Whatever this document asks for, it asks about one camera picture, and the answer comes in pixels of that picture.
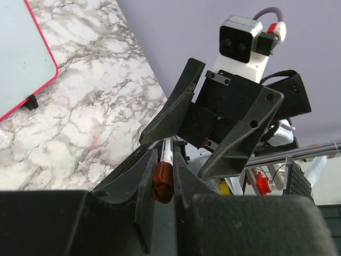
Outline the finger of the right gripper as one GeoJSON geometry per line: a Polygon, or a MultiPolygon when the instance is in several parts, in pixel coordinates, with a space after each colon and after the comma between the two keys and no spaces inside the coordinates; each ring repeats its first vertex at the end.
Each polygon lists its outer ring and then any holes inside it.
{"type": "Polygon", "coordinates": [[[239,176],[284,98],[282,93],[263,87],[245,117],[206,160],[198,178],[207,181],[239,176]]]}
{"type": "Polygon", "coordinates": [[[178,134],[194,96],[205,63],[190,58],[161,111],[142,131],[139,142],[153,143],[178,134]]]}

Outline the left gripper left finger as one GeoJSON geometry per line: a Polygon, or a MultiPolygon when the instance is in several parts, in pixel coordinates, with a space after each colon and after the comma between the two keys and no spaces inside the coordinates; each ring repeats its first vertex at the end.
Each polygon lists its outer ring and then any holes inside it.
{"type": "Polygon", "coordinates": [[[150,252],[158,154],[148,150],[96,192],[1,192],[1,255],[144,255],[150,252]]]}

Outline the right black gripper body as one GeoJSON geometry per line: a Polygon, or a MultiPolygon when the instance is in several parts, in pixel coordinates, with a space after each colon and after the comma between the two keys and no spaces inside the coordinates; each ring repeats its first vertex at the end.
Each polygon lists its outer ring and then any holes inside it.
{"type": "Polygon", "coordinates": [[[178,136],[196,148],[220,144],[250,110],[263,86],[220,70],[208,71],[195,102],[190,104],[178,136]]]}

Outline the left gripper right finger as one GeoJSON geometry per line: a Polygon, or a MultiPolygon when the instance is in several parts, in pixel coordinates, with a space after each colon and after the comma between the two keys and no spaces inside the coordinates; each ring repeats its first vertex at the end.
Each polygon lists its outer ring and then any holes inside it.
{"type": "Polygon", "coordinates": [[[173,157],[178,255],[337,255],[318,209],[303,196],[223,196],[173,157]]]}

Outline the white marker pen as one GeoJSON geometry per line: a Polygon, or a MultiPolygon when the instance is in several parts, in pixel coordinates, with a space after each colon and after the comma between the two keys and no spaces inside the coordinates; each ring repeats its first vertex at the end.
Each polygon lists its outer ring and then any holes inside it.
{"type": "Polygon", "coordinates": [[[163,141],[160,161],[173,165],[173,141],[171,139],[163,141]]]}

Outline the brown marker cap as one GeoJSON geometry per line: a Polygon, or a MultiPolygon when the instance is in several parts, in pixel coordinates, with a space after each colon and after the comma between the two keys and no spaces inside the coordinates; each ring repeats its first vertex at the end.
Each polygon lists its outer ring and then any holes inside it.
{"type": "Polygon", "coordinates": [[[156,201],[167,204],[174,194],[173,166],[167,162],[159,162],[153,175],[153,197],[156,201]]]}

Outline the pink framed whiteboard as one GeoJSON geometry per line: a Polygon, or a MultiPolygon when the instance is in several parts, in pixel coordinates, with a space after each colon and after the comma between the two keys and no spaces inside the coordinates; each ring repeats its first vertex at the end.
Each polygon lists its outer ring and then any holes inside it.
{"type": "Polygon", "coordinates": [[[38,107],[36,94],[58,65],[28,1],[1,1],[1,120],[19,107],[38,107]]]}

